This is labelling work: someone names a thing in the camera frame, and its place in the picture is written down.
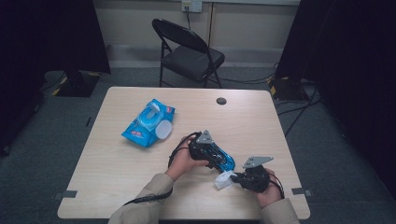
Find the black folding chair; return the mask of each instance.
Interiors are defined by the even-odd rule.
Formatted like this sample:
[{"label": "black folding chair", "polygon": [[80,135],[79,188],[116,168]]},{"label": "black folding chair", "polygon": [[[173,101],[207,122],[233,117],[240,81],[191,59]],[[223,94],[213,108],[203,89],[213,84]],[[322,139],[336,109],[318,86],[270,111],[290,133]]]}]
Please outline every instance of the black folding chair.
[{"label": "black folding chair", "polygon": [[[224,63],[223,53],[211,49],[195,32],[170,21],[154,19],[152,27],[162,41],[160,87],[163,83],[173,87],[163,81],[165,67],[195,82],[204,82],[204,88],[208,80],[218,83],[222,88],[216,70]],[[165,39],[179,46],[172,50]]]}]

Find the person's hand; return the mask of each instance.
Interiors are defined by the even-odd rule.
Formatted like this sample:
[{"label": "person's hand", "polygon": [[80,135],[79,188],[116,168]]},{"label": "person's hand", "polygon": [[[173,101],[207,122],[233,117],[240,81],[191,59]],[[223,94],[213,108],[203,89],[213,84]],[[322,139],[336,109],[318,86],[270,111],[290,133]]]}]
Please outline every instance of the person's hand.
[{"label": "person's hand", "polygon": [[192,139],[194,139],[194,137],[190,137],[188,139],[186,139],[186,137],[183,137],[181,139],[181,141],[183,142],[183,144],[181,144],[181,146],[179,147],[181,148],[181,150],[178,151],[172,161],[172,164],[165,172],[174,181],[177,181],[182,175],[192,170],[192,168],[194,168],[195,166],[206,166],[209,164],[209,161],[195,161],[192,159],[189,151],[189,142]]},{"label": "person's hand", "polygon": [[[274,178],[275,172],[267,168],[265,168],[265,170],[267,170],[268,174],[270,174],[270,179],[276,182],[276,178]],[[282,199],[279,189],[271,182],[264,192],[252,192],[256,195],[257,201],[259,201],[259,205],[261,208],[264,208],[267,205],[275,203]]]}]

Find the wipes package lid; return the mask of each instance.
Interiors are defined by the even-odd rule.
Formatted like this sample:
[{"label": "wipes package lid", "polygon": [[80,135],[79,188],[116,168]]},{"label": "wipes package lid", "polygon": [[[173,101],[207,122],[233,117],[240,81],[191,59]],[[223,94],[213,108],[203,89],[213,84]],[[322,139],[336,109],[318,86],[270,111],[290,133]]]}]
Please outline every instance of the wipes package lid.
[{"label": "wipes package lid", "polygon": [[233,185],[233,181],[231,180],[231,176],[236,174],[233,173],[233,171],[224,171],[222,174],[220,174],[216,180],[215,180],[215,185],[218,187],[218,189],[228,189]]},{"label": "wipes package lid", "polygon": [[143,111],[128,126],[122,136],[142,147],[152,146],[172,131],[175,109],[156,99],[148,102]]}]

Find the beige sleeve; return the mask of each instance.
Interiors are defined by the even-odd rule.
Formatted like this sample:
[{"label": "beige sleeve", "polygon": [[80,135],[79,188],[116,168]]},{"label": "beige sleeve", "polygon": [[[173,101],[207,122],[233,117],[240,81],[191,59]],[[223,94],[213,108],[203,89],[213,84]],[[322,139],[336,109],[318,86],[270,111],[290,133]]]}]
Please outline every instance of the beige sleeve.
[{"label": "beige sleeve", "polygon": [[300,223],[291,205],[290,199],[283,199],[264,207],[261,211],[265,224],[296,224]]},{"label": "beige sleeve", "polygon": [[[136,198],[145,197],[150,194],[165,194],[174,186],[174,181],[166,174],[157,174],[152,177],[151,181],[140,191]],[[129,203],[119,208],[111,215],[109,224],[156,224],[158,215],[163,205],[163,200],[152,201],[147,203]]]}]

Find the chair seat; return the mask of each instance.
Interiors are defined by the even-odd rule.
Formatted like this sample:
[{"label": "chair seat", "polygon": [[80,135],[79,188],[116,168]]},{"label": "chair seat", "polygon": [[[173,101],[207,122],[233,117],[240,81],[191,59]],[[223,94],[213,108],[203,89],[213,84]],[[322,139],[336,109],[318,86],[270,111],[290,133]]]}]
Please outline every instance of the chair seat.
[{"label": "chair seat", "polygon": [[[213,64],[216,69],[219,68],[224,63],[224,54],[215,49],[209,49],[209,51]],[[161,63],[167,69],[197,82],[203,82],[206,76],[211,75],[207,72],[209,64],[207,55],[183,46],[163,57]]]}]

